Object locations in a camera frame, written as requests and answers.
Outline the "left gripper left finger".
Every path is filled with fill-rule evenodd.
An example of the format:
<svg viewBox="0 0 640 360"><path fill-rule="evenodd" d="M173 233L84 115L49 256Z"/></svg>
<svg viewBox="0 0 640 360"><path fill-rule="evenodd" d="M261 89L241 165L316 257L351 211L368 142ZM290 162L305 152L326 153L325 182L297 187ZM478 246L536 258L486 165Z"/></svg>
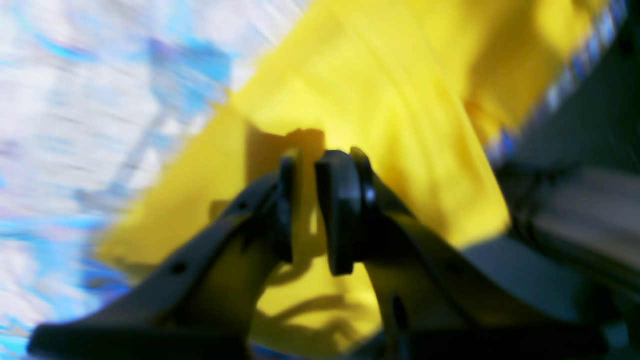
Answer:
<svg viewBox="0 0 640 360"><path fill-rule="evenodd" d="M270 274L293 261L300 154L239 194L146 280L80 320L40 325L37 360L250 360L249 332Z"/></svg>

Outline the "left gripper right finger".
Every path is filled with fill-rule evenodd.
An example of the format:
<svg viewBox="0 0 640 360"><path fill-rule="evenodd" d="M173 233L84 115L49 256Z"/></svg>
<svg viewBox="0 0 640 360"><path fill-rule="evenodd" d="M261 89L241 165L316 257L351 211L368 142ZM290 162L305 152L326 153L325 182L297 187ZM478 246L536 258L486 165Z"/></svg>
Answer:
<svg viewBox="0 0 640 360"><path fill-rule="evenodd" d="M509 294L423 225L359 148L315 162L333 276L365 267L387 360L587 360L599 326L557 320Z"/></svg>

